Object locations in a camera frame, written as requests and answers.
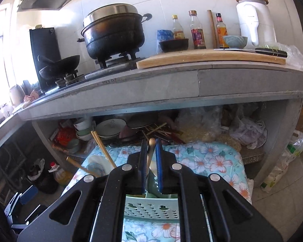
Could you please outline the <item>small green bowl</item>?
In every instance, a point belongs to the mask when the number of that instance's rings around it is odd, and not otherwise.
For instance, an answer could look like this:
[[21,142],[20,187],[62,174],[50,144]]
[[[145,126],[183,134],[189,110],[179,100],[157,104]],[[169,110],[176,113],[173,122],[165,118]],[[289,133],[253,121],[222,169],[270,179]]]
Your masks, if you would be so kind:
[[81,148],[81,143],[78,138],[72,139],[67,143],[66,149],[69,153],[77,153]]

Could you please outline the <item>green plastic utensil holder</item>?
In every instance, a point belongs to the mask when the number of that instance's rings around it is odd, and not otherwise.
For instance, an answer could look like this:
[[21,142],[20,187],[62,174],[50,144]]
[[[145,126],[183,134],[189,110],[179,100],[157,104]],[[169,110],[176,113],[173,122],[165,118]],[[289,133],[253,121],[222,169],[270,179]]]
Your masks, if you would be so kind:
[[177,194],[161,194],[157,177],[150,173],[143,195],[127,195],[124,218],[149,222],[179,222]]

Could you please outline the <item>gas stove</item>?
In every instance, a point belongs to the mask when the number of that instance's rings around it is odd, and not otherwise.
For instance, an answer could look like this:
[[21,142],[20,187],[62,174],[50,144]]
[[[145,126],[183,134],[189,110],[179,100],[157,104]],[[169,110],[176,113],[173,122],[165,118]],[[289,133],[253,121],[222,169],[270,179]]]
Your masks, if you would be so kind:
[[98,63],[99,69],[96,69],[87,74],[78,74],[78,68],[70,74],[66,74],[63,77],[45,80],[42,78],[40,82],[41,91],[44,94],[52,93],[53,91],[67,88],[75,84],[81,84],[86,81],[104,78],[113,74],[119,74],[122,72],[132,71],[137,69],[137,62],[141,58],[130,59],[127,55],[121,54],[118,58],[108,59],[105,62],[105,66],[102,63]]

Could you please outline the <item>orange label sauce bottle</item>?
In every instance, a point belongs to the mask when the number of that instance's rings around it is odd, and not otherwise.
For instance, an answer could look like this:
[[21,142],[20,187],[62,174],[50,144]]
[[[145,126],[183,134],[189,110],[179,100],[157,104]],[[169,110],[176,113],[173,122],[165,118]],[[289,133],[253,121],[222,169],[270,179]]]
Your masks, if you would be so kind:
[[224,36],[228,35],[227,28],[226,28],[225,23],[222,20],[221,13],[216,13],[216,19],[217,19],[216,29],[217,29],[219,47],[221,49],[228,48],[229,46],[226,44],[226,42],[224,40]]

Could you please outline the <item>red snack package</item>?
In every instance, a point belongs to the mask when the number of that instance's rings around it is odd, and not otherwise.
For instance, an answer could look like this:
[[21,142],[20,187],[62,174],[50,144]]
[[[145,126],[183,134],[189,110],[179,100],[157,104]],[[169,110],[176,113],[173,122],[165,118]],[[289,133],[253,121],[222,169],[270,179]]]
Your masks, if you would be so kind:
[[62,147],[66,147],[68,143],[76,138],[75,127],[70,123],[57,124],[57,128],[53,131],[49,140],[54,144],[58,144]]

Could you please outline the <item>plastic bag of rice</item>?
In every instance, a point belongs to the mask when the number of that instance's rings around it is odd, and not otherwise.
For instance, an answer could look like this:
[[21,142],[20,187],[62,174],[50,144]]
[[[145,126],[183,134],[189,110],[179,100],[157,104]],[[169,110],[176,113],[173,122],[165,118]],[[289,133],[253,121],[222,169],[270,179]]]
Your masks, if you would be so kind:
[[276,165],[261,184],[261,190],[270,192],[271,189],[281,180],[293,162],[303,152],[303,132],[294,130],[291,140],[279,157]]

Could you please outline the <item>white ceramic plate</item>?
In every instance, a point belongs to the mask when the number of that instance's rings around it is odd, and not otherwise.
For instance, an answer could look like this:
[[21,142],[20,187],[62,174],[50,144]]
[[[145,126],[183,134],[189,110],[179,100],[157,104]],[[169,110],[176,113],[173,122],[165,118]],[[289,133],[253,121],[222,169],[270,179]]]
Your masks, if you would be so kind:
[[102,121],[95,127],[96,133],[102,138],[117,136],[126,126],[123,119],[108,119]]

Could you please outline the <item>yellow cooking oil bottle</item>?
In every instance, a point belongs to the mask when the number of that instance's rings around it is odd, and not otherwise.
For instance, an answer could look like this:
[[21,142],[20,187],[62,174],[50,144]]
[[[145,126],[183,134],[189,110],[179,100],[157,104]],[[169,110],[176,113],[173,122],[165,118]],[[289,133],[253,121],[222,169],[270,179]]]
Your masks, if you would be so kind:
[[51,168],[48,172],[53,175],[55,181],[57,181],[59,185],[66,187],[73,177],[72,173],[64,170],[59,164],[55,162],[51,162],[50,167]]

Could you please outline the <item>wooden rolling pin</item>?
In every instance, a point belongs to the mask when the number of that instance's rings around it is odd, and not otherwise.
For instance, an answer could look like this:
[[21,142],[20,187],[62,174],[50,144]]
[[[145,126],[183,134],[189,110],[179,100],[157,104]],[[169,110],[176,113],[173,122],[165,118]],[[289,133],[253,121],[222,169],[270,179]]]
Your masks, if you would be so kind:
[[213,21],[213,15],[211,10],[207,10],[209,25],[211,28],[211,35],[212,35],[212,46],[214,49],[217,48],[217,38],[216,38],[216,29]]

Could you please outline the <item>black trash bin with bag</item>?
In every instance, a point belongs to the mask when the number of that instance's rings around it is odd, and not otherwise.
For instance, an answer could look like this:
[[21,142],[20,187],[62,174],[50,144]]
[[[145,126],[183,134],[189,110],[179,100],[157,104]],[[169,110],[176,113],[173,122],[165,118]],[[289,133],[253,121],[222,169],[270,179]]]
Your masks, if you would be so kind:
[[54,194],[58,189],[58,182],[52,173],[45,168],[45,159],[37,159],[29,168],[28,179],[41,192]]

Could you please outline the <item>red label sauce bottle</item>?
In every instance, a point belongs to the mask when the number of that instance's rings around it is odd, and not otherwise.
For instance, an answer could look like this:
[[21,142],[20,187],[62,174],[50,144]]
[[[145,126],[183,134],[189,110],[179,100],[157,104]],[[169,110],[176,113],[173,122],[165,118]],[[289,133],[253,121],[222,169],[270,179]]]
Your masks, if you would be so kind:
[[190,10],[189,16],[190,16],[191,36],[193,39],[194,49],[206,49],[204,32],[203,32],[202,24],[199,21],[197,12],[195,10]]

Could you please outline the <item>black stock pot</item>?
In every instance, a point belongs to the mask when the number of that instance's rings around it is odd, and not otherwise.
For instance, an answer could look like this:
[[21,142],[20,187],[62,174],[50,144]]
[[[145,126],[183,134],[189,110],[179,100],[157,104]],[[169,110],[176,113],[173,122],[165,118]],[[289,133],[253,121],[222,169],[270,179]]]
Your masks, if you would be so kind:
[[83,20],[79,43],[85,43],[88,55],[103,63],[114,55],[130,56],[144,44],[143,22],[152,19],[141,15],[135,6],[126,3],[105,5],[90,12]]

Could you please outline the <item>black bowl on counter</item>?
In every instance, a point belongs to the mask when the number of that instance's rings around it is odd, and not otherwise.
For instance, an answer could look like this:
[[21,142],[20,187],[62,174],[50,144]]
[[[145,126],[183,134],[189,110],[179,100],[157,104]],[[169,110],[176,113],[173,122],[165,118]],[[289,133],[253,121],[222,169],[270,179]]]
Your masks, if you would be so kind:
[[189,39],[172,39],[167,41],[162,41],[159,43],[162,52],[175,52],[188,50]]

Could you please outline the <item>black wok pan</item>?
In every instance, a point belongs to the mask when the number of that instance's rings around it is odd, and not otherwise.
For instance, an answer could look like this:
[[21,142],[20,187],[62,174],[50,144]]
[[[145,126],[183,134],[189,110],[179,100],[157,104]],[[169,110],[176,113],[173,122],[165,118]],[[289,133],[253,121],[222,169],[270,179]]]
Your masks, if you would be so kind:
[[38,55],[38,61],[46,64],[46,66],[39,71],[41,77],[45,80],[51,80],[75,71],[80,62],[80,55],[70,56],[56,62],[45,56]]

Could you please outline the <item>wooden cutting board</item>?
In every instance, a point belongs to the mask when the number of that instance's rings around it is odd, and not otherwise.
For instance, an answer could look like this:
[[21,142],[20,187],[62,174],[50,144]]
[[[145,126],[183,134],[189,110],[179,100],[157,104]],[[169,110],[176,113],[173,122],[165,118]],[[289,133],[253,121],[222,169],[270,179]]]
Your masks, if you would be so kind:
[[214,49],[185,50],[155,55],[137,62],[137,68],[146,69],[182,63],[211,61],[250,61],[285,65],[283,57],[269,56],[241,51],[221,51]]

